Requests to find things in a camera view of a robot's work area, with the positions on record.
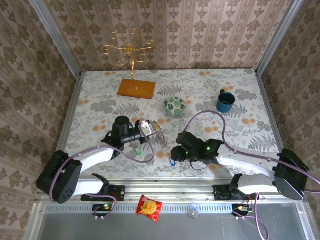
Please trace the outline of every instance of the green patterned bowl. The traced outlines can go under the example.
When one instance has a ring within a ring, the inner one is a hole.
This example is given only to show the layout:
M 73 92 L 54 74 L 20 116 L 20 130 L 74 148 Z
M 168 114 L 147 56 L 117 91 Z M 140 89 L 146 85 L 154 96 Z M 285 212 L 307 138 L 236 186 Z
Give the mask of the green patterned bowl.
M 164 101 L 163 108 L 167 114 L 179 115 L 184 112 L 186 103 L 180 97 L 172 96 Z

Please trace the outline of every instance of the wooden block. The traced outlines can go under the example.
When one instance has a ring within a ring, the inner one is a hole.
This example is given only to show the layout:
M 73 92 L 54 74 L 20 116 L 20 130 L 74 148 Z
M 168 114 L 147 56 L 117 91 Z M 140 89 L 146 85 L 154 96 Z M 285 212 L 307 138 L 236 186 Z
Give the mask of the wooden block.
M 118 90 L 118 95 L 139 99 L 153 98 L 156 87 L 155 82 L 135 80 L 135 83 L 131 79 L 122 79 L 121 85 Z

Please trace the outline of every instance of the table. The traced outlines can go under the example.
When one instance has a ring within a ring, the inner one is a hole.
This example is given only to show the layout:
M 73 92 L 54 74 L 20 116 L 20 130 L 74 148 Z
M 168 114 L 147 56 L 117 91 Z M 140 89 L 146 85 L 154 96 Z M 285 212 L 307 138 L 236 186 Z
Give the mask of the table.
M 66 151 L 75 154 L 99 143 L 112 129 L 117 116 L 127 116 L 131 122 L 140 120 L 157 121 L 168 139 L 168 146 L 162 148 L 156 137 L 155 160 L 140 164 L 122 155 L 114 160 L 98 164 L 83 175 L 92 173 L 105 178 L 230 178 L 234 174 L 250 174 L 242 168 L 211 164 L 207 169 L 196 171 L 188 163 L 170 165 L 170 151 L 176 144 L 190 119 L 198 112 L 216 110 L 221 89 L 236 97 L 232 110 L 223 114 L 226 120 L 226 140 L 233 146 L 262 152 L 278 152 L 265 103 L 252 69 L 207 69 L 207 70 L 143 70 L 137 71 L 137 80 L 156 82 L 153 99 L 138 99 L 118 96 L 117 91 L 123 78 L 130 71 L 86 72 L 78 99 Z M 184 99 L 186 109 L 179 116 L 169 116 L 163 109 L 165 99 L 177 96 Z M 189 131 L 203 139 L 219 139 L 223 122 L 217 116 L 204 114 L 191 124 Z M 138 160 L 151 158 L 149 145 L 141 146 L 142 156 L 135 148 L 139 142 L 125 145 L 125 152 Z M 203 163 L 195 163 L 197 169 Z

